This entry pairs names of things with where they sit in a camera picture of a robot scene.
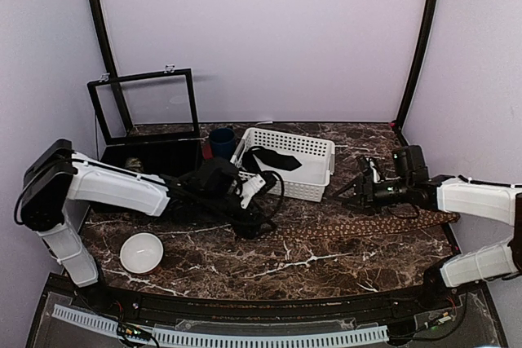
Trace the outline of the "brown floral patterned tie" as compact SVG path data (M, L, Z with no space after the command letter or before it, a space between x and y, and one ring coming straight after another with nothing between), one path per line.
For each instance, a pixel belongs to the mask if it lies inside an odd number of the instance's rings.
M259 240L309 240L337 236L400 234L408 231L416 231L446 223L457 222L459 219L460 214L458 213L421 210L416 218L373 216L369 218L348 219L346 222L308 224L305 227L281 227L273 232L262 235Z

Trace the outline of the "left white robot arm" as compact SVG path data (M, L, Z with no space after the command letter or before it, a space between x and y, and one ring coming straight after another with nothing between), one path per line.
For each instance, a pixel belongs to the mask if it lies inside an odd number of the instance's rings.
M13 219L43 239L82 296L98 312L115 305L115 295L64 213L68 200L94 202L152 217L169 216L192 205L230 224L244 238L263 226L275 228L272 214L254 201L281 177L264 171L243 180L230 161L217 157L179 177L144 174L102 163L75 152L67 139L55 141L25 172Z

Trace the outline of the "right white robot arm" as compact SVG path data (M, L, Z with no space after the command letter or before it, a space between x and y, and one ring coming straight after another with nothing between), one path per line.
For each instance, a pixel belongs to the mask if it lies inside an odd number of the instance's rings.
M411 205L416 212L429 210L475 218L491 228L506 228L496 236L445 260L424 272L417 304L432 311L448 296L448 289L488 280L510 280L521 275L521 186L492 183L462 175L429 174L422 148L409 145L392 152L395 174L384 176L372 157L358 156L359 174L333 194L344 207L363 214L386 207Z

